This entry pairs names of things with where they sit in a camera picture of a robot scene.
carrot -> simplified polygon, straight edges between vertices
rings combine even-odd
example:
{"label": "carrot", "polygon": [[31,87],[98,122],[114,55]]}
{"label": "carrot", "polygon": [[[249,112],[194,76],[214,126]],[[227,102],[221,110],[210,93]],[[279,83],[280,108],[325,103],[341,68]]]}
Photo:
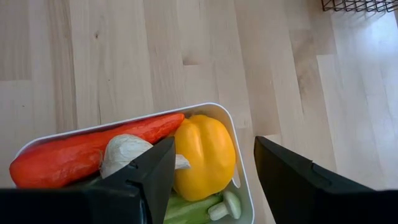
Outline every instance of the carrot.
{"label": "carrot", "polygon": [[32,146],[11,163],[11,178],[20,188],[63,187],[96,172],[113,137],[133,134],[153,144],[175,131],[183,119],[180,113],[167,114]]}

garlic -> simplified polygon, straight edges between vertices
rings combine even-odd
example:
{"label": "garlic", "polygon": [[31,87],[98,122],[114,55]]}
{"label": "garlic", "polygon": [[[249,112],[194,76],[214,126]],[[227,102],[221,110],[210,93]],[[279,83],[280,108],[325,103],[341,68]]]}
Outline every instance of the garlic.
{"label": "garlic", "polygon": [[[121,134],[115,136],[106,146],[104,161],[101,166],[103,179],[122,169],[153,145],[137,136]],[[176,155],[175,169],[189,169],[190,164],[183,155]]]}

hardwood floor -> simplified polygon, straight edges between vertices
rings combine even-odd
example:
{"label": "hardwood floor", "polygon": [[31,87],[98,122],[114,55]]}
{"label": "hardwood floor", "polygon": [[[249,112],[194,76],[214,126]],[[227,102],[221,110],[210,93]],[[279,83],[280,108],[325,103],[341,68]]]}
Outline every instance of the hardwood floor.
{"label": "hardwood floor", "polygon": [[397,13],[320,0],[0,0],[0,185],[33,138],[213,101],[232,114],[256,209],[265,135],[398,188]]}

celery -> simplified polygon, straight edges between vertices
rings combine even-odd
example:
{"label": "celery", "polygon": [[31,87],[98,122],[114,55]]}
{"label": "celery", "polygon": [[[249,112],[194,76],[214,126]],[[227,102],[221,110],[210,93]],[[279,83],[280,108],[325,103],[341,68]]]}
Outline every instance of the celery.
{"label": "celery", "polygon": [[205,224],[211,222],[207,210],[222,202],[221,194],[211,195],[197,202],[188,202],[172,193],[167,204],[164,224]]}

wire basket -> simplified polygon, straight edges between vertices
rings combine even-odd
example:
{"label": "wire basket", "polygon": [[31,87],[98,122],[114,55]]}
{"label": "wire basket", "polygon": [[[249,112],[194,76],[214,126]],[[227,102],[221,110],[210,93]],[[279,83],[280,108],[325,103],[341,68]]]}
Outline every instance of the wire basket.
{"label": "wire basket", "polygon": [[398,9],[398,0],[322,0],[324,11],[392,12]]}

